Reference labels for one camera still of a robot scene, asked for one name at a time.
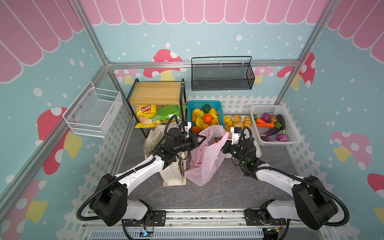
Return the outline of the orange carrot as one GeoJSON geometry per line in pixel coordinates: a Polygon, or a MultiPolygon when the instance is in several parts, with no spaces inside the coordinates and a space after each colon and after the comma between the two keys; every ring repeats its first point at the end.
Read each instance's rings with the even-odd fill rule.
{"type": "Polygon", "coordinates": [[[272,122],[271,123],[267,123],[263,119],[257,118],[256,119],[256,126],[259,127],[259,128],[274,128],[275,127],[275,123],[272,123],[272,122]]]}

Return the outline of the beige canvas tote bag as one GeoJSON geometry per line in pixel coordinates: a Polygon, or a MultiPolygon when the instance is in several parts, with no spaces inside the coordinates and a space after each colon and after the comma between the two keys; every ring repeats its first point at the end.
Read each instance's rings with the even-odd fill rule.
{"type": "MultiPolygon", "coordinates": [[[[163,137],[165,130],[165,125],[158,125],[153,130],[149,131],[149,135],[144,143],[144,154],[147,158],[150,154],[150,151],[153,150],[155,145],[163,137]]],[[[175,158],[175,161],[172,162],[164,170],[160,171],[160,175],[163,178],[164,187],[172,186],[183,186],[187,184],[187,178],[185,176],[185,171],[187,168],[187,152],[180,152],[175,158]]]]}

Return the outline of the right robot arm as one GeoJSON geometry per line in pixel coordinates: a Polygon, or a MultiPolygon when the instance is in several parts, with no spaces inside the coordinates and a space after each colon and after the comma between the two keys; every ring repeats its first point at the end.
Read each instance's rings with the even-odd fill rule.
{"type": "Polygon", "coordinates": [[[256,156],[254,138],[243,130],[234,128],[231,138],[216,138],[222,142],[222,152],[230,154],[239,162],[244,176],[263,181],[289,194],[291,201],[270,199],[263,203],[256,213],[251,216],[251,210],[246,210],[246,217],[259,221],[262,225],[272,225],[275,220],[298,221],[312,230],[322,226],[341,227],[350,220],[347,206],[333,193],[328,191],[315,176],[302,178],[274,168],[256,156]]]}

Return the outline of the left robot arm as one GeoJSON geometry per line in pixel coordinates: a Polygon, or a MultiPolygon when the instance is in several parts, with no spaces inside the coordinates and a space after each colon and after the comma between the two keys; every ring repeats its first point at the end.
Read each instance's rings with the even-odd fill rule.
{"type": "Polygon", "coordinates": [[[165,126],[163,137],[139,165],[116,176],[104,175],[95,192],[79,207],[76,217],[79,221],[102,220],[111,227],[127,220],[147,226],[153,220],[153,209],[143,200],[130,201],[129,194],[154,174],[161,172],[175,162],[179,153],[199,147],[205,136],[189,132],[183,123],[165,126]]]}

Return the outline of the pink plastic grocery bag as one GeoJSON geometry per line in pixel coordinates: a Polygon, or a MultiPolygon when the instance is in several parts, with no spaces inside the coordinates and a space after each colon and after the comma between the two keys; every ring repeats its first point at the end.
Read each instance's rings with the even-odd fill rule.
{"type": "Polygon", "coordinates": [[[190,169],[185,172],[188,180],[201,187],[213,178],[225,159],[222,148],[229,134],[221,125],[210,126],[199,133],[199,139],[205,140],[191,151],[190,169]]]}

